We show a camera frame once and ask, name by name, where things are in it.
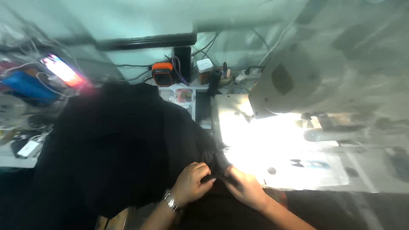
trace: metal watch band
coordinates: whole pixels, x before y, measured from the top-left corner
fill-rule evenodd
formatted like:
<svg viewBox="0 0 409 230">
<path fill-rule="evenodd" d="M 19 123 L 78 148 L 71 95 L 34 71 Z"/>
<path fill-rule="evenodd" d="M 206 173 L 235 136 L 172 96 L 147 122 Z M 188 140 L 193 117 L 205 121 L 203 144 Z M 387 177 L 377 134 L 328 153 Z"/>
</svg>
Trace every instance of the metal watch band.
<svg viewBox="0 0 409 230">
<path fill-rule="evenodd" d="M 178 213 L 181 210 L 181 208 L 175 204 L 175 199 L 171 197 L 170 189 L 166 189 L 164 200 L 166 201 L 166 203 L 168 203 L 168 206 L 172 209 L 172 211 Z"/>
</svg>

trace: black garment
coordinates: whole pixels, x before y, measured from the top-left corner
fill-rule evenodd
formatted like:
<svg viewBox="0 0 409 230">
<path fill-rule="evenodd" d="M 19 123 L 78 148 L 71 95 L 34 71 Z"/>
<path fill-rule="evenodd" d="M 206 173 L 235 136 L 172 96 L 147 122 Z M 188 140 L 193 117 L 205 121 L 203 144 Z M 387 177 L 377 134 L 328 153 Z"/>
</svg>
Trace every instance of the black garment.
<svg viewBox="0 0 409 230">
<path fill-rule="evenodd" d="M 195 161 L 216 176 L 229 165 L 190 114 L 164 101 L 157 87 L 112 83 L 82 92 L 69 99 L 46 139 L 27 228 L 68 229 L 78 210 L 112 218 L 157 201 Z"/>
<path fill-rule="evenodd" d="M 275 224 L 259 212 L 238 201 L 221 180 L 216 180 L 213 187 L 199 200 L 189 204 L 178 230 L 274 230 Z"/>
</svg>

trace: blue object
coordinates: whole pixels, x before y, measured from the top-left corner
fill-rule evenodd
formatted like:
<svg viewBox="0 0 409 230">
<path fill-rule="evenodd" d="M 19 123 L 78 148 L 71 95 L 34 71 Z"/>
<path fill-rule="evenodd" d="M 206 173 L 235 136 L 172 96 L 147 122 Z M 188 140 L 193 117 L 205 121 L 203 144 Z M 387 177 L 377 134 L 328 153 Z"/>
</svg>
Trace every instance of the blue object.
<svg viewBox="0 0 409 230">
<path fill-rule="evenodd" d="M 26 74 L 23 71 L 15 71 L 9 77 L 2 81 L 2 84 L 10 87 L 19 95 L 27 98 L 35 98 L 38 103 L 49 104 L 58 99 L 59 95 L 47 89 L 35 77 Z M 48 86 L 54 91 L 57 91 L 52 86 Z"/>
</svg>

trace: hand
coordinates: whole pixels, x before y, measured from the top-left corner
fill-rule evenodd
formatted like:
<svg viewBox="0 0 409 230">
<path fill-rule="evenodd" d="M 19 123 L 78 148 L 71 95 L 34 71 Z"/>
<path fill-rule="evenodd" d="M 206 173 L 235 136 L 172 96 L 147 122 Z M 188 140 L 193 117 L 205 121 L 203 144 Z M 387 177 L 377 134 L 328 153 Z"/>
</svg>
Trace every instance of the hand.
<svg viewBox="0 0 409 230">
<path fill-rule="evenodd" d="M 243 173 L 234 167 L 227 168 L 225 176 L 232 176 L 237 181 L 237 186 L 232 185 L 228 181 L 224 181 L 224 183 L 233 196 L 243 204 L 257 211 L 261 211 L 265 209 L 272 200 L 263 191 L 255 176 Z"/>
<path fill-rule="evenodd" d="M 215 178 L 206 183 L 200 183 L 200 180 L 208 174 L 211 174 L 210 169 L 203 162 L 193 162 L 183 169 L 171 190 L 171 196 L 175 199 L 175 204 L 183 207 L 209 191 L 216 180 Z"/>
</svg>

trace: smartphone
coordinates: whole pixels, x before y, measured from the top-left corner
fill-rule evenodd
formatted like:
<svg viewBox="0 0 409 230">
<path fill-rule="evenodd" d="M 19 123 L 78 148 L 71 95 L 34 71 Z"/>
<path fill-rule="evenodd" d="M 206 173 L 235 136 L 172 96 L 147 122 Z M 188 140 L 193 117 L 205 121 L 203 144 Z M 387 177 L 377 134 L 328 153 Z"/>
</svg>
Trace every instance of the smartphone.
<svg viewBox="0 0 409 230">
<path fill-rule="evenodd" d="M 80 75 L 54 54 L 48 54 L 41 58 L 40 62 L 69 86 L 78 86 L 85 82 Z"/>
</svg>

